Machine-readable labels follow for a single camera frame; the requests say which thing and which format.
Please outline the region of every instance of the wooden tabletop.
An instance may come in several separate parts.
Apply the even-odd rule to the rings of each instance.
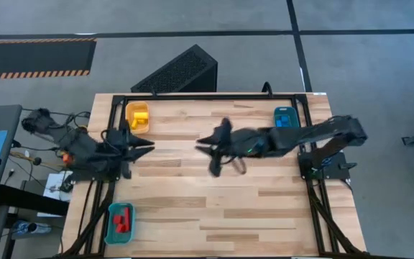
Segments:
[[[331,116],[327,95],[307,96],[314,124]],[[97,140],[107,127],[112,97],[96,94],[88,129]],[[107,246],[106,257],[318,254],[296,148],[284,158],[246,160],[244,176],[226,165],[219,178],[208,172],[209,157],[194,149],[196,140],[211,135],[223,117],[230,118],[233,130],[271,127],[275,107],[291,106],[289,101],[147,103],[149,132],[139,137],[154,141],[155,150],[131,165],[132,179],[118,181],[114,194],[115,202],[136,207],[135,237],[128,245]],[[333,219],[354,245],[365,250],[350,190],[337,180],[327,180],[326,185]],[[88,183],[78,183],[73,189],[63,232],[65,249],[77,237],[87,188]],[[94,190],[93,186],[83,227]],[[321,222],[329,250],[326,225]],[[93,252],[98,250],[100,229],[101,222]]]

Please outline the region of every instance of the red object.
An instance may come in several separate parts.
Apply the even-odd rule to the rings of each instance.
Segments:
[[[126,232],[126,226],[124,224],[118,224],[118,226],[116,227],[116,232],[117,233]]]
[[[62,160],[66,165],[70,165],[73,163],[73,157],[68,153],[63,154]]]
[[[130,209],[124,208],[124,225],[126,226],[126,232],[130,230]]]
[[[121,224],[122,216],[121,215],[114,215],[113,217],[113,224]]]

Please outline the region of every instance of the green tray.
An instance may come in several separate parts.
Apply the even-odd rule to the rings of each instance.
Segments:
[[[124,208],[130,208],[130,231],[126,233],[117,233],[116,226],[113,224],[115,214],[124,216]],[[109,220],[108,229],[106,231],[105,243],[107,245],[125,245],[134,239],[135,233],[135,209],[130,203],[113,203],[108,207]]]
[[[298,117],[293,107],[277,107],[274,110],[274,123],[276,127],[299,127]]]

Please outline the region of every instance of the red block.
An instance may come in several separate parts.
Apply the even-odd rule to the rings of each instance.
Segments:
[[[130,230],[130,209],[124,208],[124,225],[126,226],[126,232]]]
[[[122,216],[121,215],[114,215],[113,217],[113,224],[121,224]]]
[[[116,227],[116,232],[117,233],[126,232],[126,226],[124,224],[118,224],[118,226]]]

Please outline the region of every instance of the white paper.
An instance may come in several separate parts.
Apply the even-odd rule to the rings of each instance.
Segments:
[[[65,177],[64,177],[65,171],[60,171],[59,173],[50,173],[49,177],[47,177],[46,189],[44,189],[43,196],[61,200],[61,201],[70,202],[72,191],[70,193],[65,193],[64,191],[59,191],[58,189],[62,185],[63,180],[72,173],[73,173],[72,171],[66,171]],[[44,212],[38,212],[37,216],[38,217],[61,217],[58,215],[48,214]]]

